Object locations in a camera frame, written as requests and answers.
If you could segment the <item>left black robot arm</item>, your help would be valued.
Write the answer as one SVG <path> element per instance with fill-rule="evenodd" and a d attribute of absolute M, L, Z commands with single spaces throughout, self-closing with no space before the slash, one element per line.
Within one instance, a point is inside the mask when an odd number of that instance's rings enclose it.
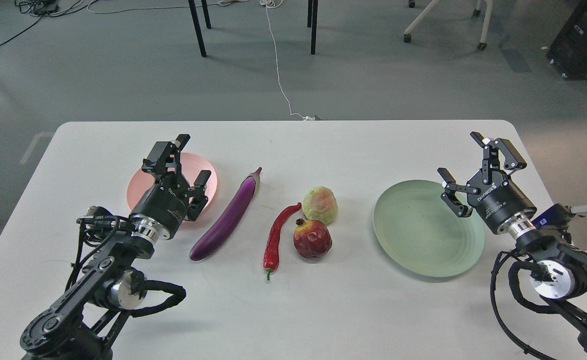
<path fill-rule="evenodd" d="M 150 259 L 159 240 L 172 239 L 208 203 L 211 171 L 200 171 L 194 184 L 182 171 L 180 157 L 189 140 L 179 134 L 154 144 L 141 165 L 154 182 L 129 216 L 93 206 L 77 219 L 78 245 L 92 251 L 78 251 L 63 295 L 24 329 L 24 359 L 110 360 L 127 319 L 163 312 L 186 298 L 181 285 L 149 280 L 132 264 Z"/>

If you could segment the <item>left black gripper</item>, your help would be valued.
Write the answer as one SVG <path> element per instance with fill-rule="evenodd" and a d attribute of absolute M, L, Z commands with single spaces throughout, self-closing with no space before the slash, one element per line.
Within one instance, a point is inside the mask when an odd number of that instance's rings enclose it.
<path fill-rule="evenodd" d="M 154 182 L 131 207 L 134 236 L 172 239 L 182 223 L 196 221 L 209 202 L 205 191 L 211 171 L 201 170 L 193 186 L 182 174 L 180 155 L 190 139 L 190 134 L 179 134 L 172 141 L 157 141 L 143 158 L 141 171 L 151 174 Z"/>

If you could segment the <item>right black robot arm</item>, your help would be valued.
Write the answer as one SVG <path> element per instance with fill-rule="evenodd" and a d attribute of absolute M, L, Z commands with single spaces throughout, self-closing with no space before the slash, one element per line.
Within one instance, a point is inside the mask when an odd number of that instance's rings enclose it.
<path fill-rule="evenodd" d="M 536 207 L 513 182 L 512 175 L 527 162 L 515 146 L 501 137 L 492 139 L 473 131 L 471 137 L 483 150 L 479 170 L 458 184 L 446 168 L 440 198 L 459 218 L 476 212 L 495 235 L 509 234 L 515 248 L 500 251 L 490 278 L 490 302 L 500 328 L 525 354 L 540 360 L 548 355 L 529 346 L 504 323 L 496 301 L 497 278 L 508 259 L 513 259 L 507 278 L 511 296 L 535 313 L 559 315 L 574 326 L 578 342 L 587 353 L 587 252 L 572 243 L 569 222 L 579 212 L 554 204 L 536 216 Z"/>

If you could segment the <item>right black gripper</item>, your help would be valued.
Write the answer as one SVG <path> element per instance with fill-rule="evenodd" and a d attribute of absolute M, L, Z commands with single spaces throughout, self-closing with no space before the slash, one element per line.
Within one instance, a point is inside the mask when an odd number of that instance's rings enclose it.
<path fill-rule="evenodd" d="M 518 213 L 531 218 L 537 211 L 511 180 L 511 174 L 525 169 L 527 162 L 508 139 L 490 139 L 476 131 L 470 132 L 470 136 L 483 148 L 481 168 L 468 181 L 470 185 L 463 186 L 456 183 L 448 169 L 439 167 L 437 172 L 443 179 L 440 198 L 458 218 L 468 218 L 476 210 L 490 231 L 499 235 L 501 225 L 508 218 Z M 467 194 L 468 205 L 460 202 L 456 192 Z"/>

